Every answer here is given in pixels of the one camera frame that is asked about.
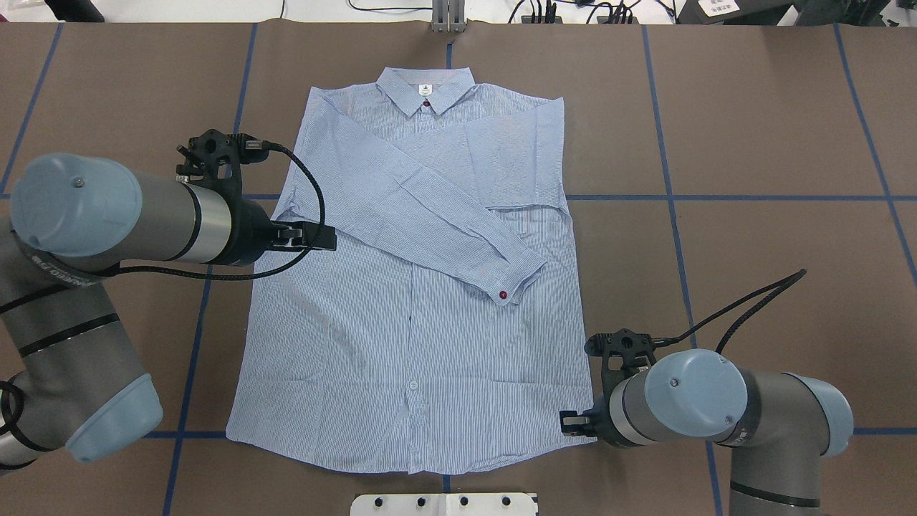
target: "light blue shirt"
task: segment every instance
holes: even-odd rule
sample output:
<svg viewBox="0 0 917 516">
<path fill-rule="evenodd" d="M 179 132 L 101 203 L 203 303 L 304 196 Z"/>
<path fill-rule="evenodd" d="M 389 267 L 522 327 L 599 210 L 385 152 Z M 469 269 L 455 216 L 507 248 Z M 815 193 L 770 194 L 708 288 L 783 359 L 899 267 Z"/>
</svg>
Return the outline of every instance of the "light blue shirt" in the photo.
<svg viewBox="0 0 917 516">
<path fill-rule="evenodd" d="M 468 69 L 313 88 L 295 152 L 337 251 L 255 282 L 226 436 L 354 473 L 487 471 L 592 441 L 558 419 L 592 405 L 563 141 L 562 99 Z M 274 217 L 315 204 L 292 167 Z"/>
</svg>

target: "gray robot arm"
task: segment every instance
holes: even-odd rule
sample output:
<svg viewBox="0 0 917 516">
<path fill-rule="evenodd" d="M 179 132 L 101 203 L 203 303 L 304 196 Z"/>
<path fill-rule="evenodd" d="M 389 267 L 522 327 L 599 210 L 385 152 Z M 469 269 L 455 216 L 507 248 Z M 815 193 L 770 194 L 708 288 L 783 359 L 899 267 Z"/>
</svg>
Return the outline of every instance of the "gray robot arm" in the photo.
<svg viewBox="0 0 917 516">
<path fill-rule="evenodd" d="M 180 181 L 62 153 L 28 166 L 0 219 L 0 319 L 25 364 L 0 383 L 0 476 L 61 447 L 90 462 L 159 424 L 156 390 L 100 284 L 121 261 L 246 265 L 268 250 L 335 249 L 323 220 L 270 220 L 242 198 L 239 166 L 265 159 L 267 144 L 207 131 L 180 148 Z M 219 178 L 224 165 L 232 173 Z"/>
<path fill-rule="evenodd" d="M 627 448 L 686 438 L 731 447 L 732 516 L 819 516 L 821 458 L 843 452 L 854 430 L 840 391 L 739 369 L 709 350 L 635 361 L 652 356 L 651 343 L 628 330 L 590 339 L 587 349 L 603 357 L 604 394 L 583 414 L 561 412 L 562 431 Z M 608 369 L 610 355 L 632 367 Z"/>
</svg>

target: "sticker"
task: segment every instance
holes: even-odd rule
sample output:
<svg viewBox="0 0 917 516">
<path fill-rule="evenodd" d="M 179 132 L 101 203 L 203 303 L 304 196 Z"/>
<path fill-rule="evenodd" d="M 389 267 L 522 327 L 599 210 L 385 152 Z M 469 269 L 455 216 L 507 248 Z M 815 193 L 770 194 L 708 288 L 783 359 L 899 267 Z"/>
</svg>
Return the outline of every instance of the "sticker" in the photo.
<svg viewBox="0 0 917 516">
<path fill-rule="evenodd" d="M 708 17 L 718 17 L 739 10 L 735 0 L 698 0 L 697 3 Z"/>
</svg>

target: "shirt collar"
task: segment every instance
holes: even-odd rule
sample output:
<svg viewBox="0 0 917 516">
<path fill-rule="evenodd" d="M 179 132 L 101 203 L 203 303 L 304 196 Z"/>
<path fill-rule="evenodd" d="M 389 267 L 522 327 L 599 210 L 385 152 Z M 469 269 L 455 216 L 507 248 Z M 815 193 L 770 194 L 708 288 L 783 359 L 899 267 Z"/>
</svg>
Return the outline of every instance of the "shirt collar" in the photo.
<svg viewBox="0 0 917 516">
<path fill-rule="evenodd" d="M 433 93 L 422 96 L 418 93 L 418 84 L 432 84 Z M 456 105 L 475 84 L 471 69 L 456 70 L 409 70 L 405 68 L 386 68 L 376 81 L 379 89 L 386 94 L 405 115 L 412 116 L 425 100 L 442 115 L 447 109 Z"/>
</svg>

